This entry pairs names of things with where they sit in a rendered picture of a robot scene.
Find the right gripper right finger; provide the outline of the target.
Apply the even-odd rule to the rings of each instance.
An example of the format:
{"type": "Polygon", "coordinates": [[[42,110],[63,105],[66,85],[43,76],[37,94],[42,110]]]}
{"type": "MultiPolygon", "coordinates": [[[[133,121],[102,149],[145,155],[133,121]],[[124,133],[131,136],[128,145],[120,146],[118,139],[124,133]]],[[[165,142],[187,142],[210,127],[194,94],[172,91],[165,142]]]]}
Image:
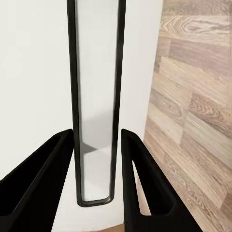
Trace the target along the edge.
{"type": "Polygon", "coordinates": [[[140,137],[121,129],[125,232],[203,232],[140,137]],[[140,213],[134,161],[151,216],[140,213]]]}

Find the hardback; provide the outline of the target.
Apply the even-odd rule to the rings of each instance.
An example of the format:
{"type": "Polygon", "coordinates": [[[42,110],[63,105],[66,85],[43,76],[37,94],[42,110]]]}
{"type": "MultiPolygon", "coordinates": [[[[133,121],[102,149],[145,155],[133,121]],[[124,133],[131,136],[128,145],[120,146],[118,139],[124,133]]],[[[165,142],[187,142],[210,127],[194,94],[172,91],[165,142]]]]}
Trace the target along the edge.
{"type": "Polygon", "coordinates": [[[115,197],[126,0],[67,0],[76,202],[115,197]]]}

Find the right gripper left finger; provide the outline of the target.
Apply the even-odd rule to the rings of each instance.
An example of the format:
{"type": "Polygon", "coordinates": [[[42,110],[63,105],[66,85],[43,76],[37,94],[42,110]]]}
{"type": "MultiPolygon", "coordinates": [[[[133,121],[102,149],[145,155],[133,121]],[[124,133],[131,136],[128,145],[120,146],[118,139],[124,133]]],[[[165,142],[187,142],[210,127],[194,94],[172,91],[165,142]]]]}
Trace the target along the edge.
{"type": "Polygon", "coordinates": [[[0,181],[0,232],[51,232],[74,151],[56,133],[0,181]]]}

